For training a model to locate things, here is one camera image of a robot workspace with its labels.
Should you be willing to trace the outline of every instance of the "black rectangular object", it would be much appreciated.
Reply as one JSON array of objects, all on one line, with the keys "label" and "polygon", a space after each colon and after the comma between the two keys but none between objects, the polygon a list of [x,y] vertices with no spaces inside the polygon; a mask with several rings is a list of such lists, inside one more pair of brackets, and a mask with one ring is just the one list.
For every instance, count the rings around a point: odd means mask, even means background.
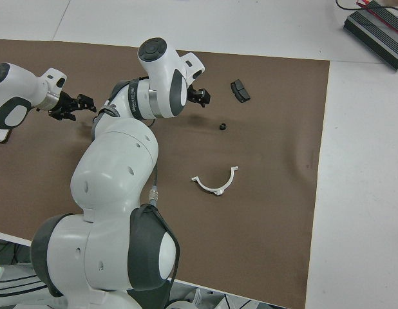
[{"label": "black rectangular object", "polygon": [[344,29],[355,35],[385,62],[398,70],[398,17],[384,8],[375,9],[379,6],[375,1],[368,5],[378,17],[368,10],[356,11],[349,15]]}]

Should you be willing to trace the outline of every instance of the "cable connector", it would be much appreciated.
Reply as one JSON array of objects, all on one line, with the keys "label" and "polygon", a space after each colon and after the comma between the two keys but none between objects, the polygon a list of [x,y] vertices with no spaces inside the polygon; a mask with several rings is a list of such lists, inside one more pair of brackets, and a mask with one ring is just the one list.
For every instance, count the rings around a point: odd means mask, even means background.
[{"label": "cable connector", "polygon": [[156,207],[159,199],[158,187],[156,185],[152,186],[152,189],[149,191],[149,204]]}]

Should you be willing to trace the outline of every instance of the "white table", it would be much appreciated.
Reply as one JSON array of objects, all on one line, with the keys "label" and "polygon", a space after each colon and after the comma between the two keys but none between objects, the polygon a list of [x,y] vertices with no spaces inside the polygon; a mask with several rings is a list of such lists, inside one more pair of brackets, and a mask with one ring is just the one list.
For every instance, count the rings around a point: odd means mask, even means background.
[{"label": "white table", "polygon": [[398,73],[342,29],[348,14],[333,0],[0,0],[0,39],[161,36],[182,50],[331,60],[306,308],[398,308]]}]

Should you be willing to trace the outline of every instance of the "brown table surface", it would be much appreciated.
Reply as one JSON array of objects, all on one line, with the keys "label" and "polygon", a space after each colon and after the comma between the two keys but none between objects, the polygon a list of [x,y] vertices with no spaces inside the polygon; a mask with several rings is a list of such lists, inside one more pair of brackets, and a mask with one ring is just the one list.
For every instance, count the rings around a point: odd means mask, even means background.
[{"label": "brown table surface", "polygon": [[[329,62],[196,53],[211,104],[188,103],[152,127],[159,143],[159,208],[178,236],[177,278],[290,308],[304,308]],[[64,91],[100,107],[119,80],[146,76],[137,49],[1,41],[0,62],[36,75],[57,68]],[[251,100],[239,103],[241,79]],[[95,114],[58,122],[31,111],[0,144],[0,232],[32,239],[46,218],[80,209],[70,178],[90,144]],[[226,123],[225,131],[219,125]],[[222,196],[204,192],[224,184]]]}]

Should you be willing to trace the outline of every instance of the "white plastic handle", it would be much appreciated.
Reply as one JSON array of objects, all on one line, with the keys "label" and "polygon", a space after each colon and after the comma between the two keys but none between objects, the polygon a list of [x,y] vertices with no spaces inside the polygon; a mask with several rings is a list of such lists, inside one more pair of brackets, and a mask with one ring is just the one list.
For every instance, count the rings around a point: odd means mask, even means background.
[{"label": "white plastic handle", "polygon": [[206,187],[202,182],[200,182],[199,177],[197,177],[197,176],[193,177],[192,181],[197,182],[206,191],[213,192],[213,193],[215,193],[215,195],[222,195],[223,192],[225,191],[225,189],[231,185],[231,183],[233,181],[233,177],[234,177],[234,172],[237,171],[238,169],[239,169],[239,167],[237,167],[237,166],[231,167],[231,177],[229,177],[229,180],[227,181],[227,183],[225,183],[223,186],[221,186],[220,188],[217,188],[217,189],[212,189],[212,188]]}]

